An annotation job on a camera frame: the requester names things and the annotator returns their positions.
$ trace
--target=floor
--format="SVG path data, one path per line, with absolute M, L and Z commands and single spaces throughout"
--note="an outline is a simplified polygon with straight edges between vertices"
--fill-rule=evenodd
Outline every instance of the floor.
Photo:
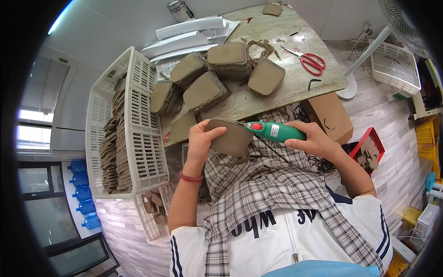
M 338 50 L 340 47 L 336 45 L 330 49 L 339 62 L 350 55 L 349 51 Z M 345 69 L 352 60 L 342 64 Z M 370 60 L 364 66 L 354 74 L 358 85 L 356 97 L 342 102 L 354 125 L 352 141 L 359 140 L 366 129 L 374 127 L 386 149 L 372 179 L 387 224 L 392 228 L 410 204 L 421 208 L 421 191 L 432 164 L 418 158 L 415 123 L 408 121 L 411 114 L 408 102 L 393 99 L 389 85 L 371 78 Z M 326 183 L 336 192 L 346 194 L 337 173 L 327 176 Z M 106 240 L 127 273 L 169 275 L 171 250 L 148 242 L 134 201 L 99 200 L 96 207 Z

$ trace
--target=red button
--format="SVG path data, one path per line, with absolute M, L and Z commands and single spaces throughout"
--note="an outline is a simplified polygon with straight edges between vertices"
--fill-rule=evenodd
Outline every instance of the red button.
M 252 123 L 253 130 L 261 130 L 261 128 L 263 128 L 263 126 L 261 126 L 260 123 Z

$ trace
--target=blue stripe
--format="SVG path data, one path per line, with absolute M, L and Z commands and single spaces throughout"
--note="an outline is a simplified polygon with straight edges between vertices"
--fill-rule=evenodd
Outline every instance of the blue stripe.
M 179 268 L 180 277 L 183 277 L 182 273 L 183 270 L 179 260 L 179 250 L 177 249 L 177 242 L 175 241 L 175 236 L 172 236 L 172 239 L 174 240 L 175 256 L 177 257 L 177 267 Z
M 177 275 L 177 271 L 175 270 L 174 245 L 172 244 L 172 240 L 171 240 L 171 252 L 172 252 L 172 272 L 174 273 L 175 277 L 179 277 Z
M 380 253 L 381 249 L 383 248 L 383 245 L 385 245 L 386 242 L 386 232 L 385 232 L 385 222 L 383 221 L 383 210 L 381 209 L 380 205 L 380 219 L 381 219 L 381 230 L 383 231 L 383 240 L 381 241 L 380 246 L 377 248 L 377 254 Z
M 326 189 L 328 189 L 329 194 L 332 196 L 332 198 L 334 199 L 334 201 L 336 203 L 346 203 L 346 204 L 352 204 L 352 199 L 351 198 L 347 198 L 345 196 L 339 195 L 338 193 L 335 193 L 331 190 L 330 187 L 326 186 Z
M 381 216 L 386 224 L 386 220 L 385 220 L 385 216 L 383 215 L 383 212 L 381 212 Z M 386 224 L 386 232 L 388 233 L 388 244 L 386 245 L 385 250 L 383 251 L 383 253 L 380 255 L 380 259 L 383 259 L 386 256 L 386 253 L 389 250 L 389 245 L 391 243 L 391 236 L 389 236 L 389 230 L 388 230 L 388 225 Z

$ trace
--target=plaid apron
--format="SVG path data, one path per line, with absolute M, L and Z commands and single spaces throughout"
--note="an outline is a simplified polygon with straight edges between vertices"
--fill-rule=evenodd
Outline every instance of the plaid apron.
M 278 110 L 259 116 L 264 121 L 284 123 Z M 238 224 L 260 212 L 272 209 L 318 210 L 338 241 L 357 264 L 383 264 L 362 235 L 337 208 L 326 189 L 324 177 L 310 170 L 306 154 L 253 137 L 249 144 L 250 160 L 238 165 L 233 157 L 217 153 L 205 165 L 205 177 L 214 205 L 205 218 L 205 276 L 229 276 L 227 234 Z

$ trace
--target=fan stand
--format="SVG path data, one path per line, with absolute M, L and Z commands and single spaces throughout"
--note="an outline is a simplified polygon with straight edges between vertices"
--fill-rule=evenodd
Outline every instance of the fan stand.
M 368 46 L 368 49 L 366 49 L 351 65 L 351 67 L 345 71 L 348 87 L 335 92 L 340 98 L 351 99 L 357 94 L 357 81 L 352 73 L 375 51 L 375 49 L 377 49 L 377 47 L 391 34 L 391 32 L 391 29 L 386 26 L 378 37 Z

